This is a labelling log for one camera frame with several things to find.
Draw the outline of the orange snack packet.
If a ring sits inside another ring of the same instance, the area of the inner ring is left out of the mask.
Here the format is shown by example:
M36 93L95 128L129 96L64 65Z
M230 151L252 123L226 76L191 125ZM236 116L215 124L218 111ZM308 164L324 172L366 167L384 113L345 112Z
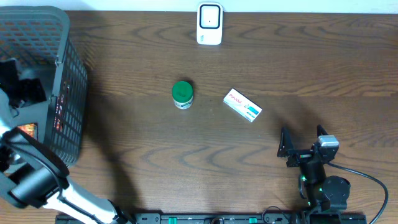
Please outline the orange snack packet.
M23 132L27 133L32 138L38 140L38 125L35 123L23 124L18 126Z

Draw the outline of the white Panadol medicine box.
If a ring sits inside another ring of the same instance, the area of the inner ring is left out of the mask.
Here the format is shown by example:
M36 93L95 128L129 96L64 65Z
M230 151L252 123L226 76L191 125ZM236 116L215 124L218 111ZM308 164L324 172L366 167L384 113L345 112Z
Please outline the white Panadol medicine box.
M250 122L253 122L262 112L260 106L234 88L226 94L223 102Z

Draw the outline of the green lid jar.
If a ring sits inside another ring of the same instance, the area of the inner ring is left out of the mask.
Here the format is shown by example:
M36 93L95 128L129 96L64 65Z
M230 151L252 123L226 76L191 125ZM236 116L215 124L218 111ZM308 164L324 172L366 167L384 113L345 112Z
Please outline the green lid jar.
M193 103L193 87L189 82L180 81L172 87L174 105L181 109L188 109Z

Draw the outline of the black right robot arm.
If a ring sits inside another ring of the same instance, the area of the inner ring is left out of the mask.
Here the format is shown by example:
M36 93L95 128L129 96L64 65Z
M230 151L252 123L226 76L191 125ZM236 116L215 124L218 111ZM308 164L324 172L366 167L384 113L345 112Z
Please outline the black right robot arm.
M317 140L310 149L296 149L287 128L281 129L277 157L286 158L287 167L298 167L298 191L310 208L321 212L347 209L350 182L335 175L327 176L324 165L332 161L339 149L334 135L317 126Z

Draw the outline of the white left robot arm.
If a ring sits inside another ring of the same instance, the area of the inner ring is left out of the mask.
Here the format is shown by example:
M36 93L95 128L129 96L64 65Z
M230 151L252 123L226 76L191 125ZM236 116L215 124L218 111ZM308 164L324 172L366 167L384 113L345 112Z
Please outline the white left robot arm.
M15 58L1 61L1 198L18 208L57 210L82 223L135 223L112 201L72 181L66 163L39 139L40 106L47 100L39 77L23 77Z

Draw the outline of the white barcode scanner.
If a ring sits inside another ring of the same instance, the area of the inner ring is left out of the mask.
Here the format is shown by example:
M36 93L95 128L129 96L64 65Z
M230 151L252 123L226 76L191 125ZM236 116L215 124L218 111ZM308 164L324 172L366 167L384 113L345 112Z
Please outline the white barcode scanner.
M223 7L217 2L202 2L197 10L197 43L220 45L223 36Z

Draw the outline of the grey plastic basket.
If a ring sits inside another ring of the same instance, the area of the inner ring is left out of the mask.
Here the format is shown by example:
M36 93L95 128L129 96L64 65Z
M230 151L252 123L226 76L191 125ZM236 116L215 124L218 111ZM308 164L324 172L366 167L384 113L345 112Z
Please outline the grey plastic basket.
M18 110L13 126L36 124L35 137L67 165L80 155L88 77L69 37L67 14L52 6L1 8L1 59L38 78L46 100Z

